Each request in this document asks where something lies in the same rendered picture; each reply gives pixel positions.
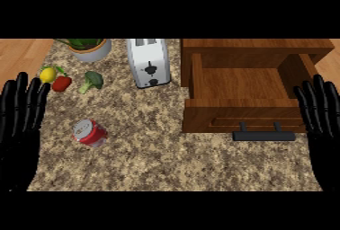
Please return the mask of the red bell pepper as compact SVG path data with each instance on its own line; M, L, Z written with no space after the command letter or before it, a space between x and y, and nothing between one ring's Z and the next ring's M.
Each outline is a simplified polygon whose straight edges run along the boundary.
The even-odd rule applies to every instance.
M55 92L63 92L72 83L72 79L68 76L59 76L55 83L52 84L52 89Z

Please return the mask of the yellow lemon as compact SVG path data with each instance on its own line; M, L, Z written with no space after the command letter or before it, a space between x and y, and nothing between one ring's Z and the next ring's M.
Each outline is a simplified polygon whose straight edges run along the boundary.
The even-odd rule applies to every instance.
M53 67L46 68L40 74L40 80L43 83L52 83L56 79L56 69Z

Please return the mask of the potted green plant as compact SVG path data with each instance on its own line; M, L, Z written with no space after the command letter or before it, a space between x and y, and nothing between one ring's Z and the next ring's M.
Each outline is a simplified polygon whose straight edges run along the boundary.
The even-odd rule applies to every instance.
M111 52L109 39L58 39L63 43L80 61L94 62L103 59Z

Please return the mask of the red can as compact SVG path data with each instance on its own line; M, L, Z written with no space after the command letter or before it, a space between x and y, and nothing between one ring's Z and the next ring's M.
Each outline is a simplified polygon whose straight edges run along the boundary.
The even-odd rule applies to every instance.
M81 119L72 127L72 138L81 144L99 147L106 142L108 131L92 119Z

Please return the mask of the silver toaster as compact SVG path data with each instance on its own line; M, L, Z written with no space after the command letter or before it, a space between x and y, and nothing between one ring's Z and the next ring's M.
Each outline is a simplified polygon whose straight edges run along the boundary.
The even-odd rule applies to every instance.
M149 88L171 81L164 39L127 39L127 59L136 87Z

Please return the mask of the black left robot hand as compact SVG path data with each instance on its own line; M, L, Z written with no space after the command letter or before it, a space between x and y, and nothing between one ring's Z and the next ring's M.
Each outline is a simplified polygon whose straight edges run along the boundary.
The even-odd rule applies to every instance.
M0 92L0 192L24 192L32 182L49 91L49 83L19 72Z

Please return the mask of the wooden drawer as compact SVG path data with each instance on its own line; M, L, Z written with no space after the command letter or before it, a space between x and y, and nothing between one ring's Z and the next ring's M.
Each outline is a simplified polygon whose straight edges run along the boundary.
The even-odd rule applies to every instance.
M303 133L294 88L318 73L307 54L288 55L273 68L222 68L191 58L189 98L182 131L228 133L250 131Z

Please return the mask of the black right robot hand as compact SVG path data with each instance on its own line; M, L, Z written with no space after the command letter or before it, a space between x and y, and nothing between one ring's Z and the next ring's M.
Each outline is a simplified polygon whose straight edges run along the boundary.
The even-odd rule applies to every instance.
M340 191L340 94L334 83L313 75L294 87L307 132L312 171L321 189Z

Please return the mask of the green broccoli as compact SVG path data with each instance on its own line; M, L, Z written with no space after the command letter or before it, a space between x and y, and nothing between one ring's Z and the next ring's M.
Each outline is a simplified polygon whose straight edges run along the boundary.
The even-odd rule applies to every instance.
M86 93L92 87L100 89L102 85L103 85L102 75L94 71L87 71L84 73L84 84L81 85L78 92Z

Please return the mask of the wooden cabinet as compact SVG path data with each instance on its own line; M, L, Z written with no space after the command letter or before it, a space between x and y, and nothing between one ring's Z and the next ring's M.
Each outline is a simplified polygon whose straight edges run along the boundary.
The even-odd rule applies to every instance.
M189 86L191 56L202 55L204 67L272 67L291 54L307 54L316 64L334 50L330 39L182 39L180 86Z

